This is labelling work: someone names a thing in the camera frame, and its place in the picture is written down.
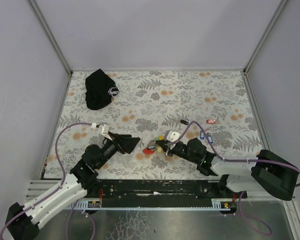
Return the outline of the red key tag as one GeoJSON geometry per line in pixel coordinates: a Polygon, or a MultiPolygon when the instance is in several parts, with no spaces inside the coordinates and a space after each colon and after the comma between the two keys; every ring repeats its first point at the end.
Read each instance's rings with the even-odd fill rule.
{"type": "Polygon", "coordinates": [[[206,123],[208,123],[208,124],[215,124],[216,120],[208,119],[208,120],[206,120],[206,123]]]}

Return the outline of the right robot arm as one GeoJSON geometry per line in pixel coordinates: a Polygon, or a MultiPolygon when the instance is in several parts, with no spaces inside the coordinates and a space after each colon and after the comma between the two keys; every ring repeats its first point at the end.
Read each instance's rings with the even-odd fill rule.
{"type": "Polygon", "coordinates": [[[221,184],[235,193],[266,191],[280,200],[293,198],[299,173],[294,165],[269,150],[261,150],[256,162],[233,162],[219,159],[197,138],[187,144],[179,141],[172,145],[167,140],[155,144],[170,157],[176,155],[196,164],[201,174],[220,177],[221,184]]]}

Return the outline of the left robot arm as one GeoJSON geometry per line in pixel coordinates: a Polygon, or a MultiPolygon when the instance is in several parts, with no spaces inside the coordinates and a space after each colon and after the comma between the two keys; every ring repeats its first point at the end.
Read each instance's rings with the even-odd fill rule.
{"type": "Polygon", "coordinates": [[[95,194],[99,187],[96,172],[117,152],[130,154],[140,142],[139,137],[111,133],[103,147],[89,145],[77,164],[60,182],[35,199],[8,209],[5,229],[15,240],[33,240],[39,231],[59,212],[75,201],[95,194]]]}

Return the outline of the key with black cap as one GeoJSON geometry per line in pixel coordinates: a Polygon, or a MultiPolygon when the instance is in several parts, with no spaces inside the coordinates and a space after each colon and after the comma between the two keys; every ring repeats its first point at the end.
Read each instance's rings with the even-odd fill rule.
{"type": "Polygon", "coordinates": [[[180,123],[184,124],[184,125],[188,125],[189,123],[186,120],[180,120],[180,123]]]}

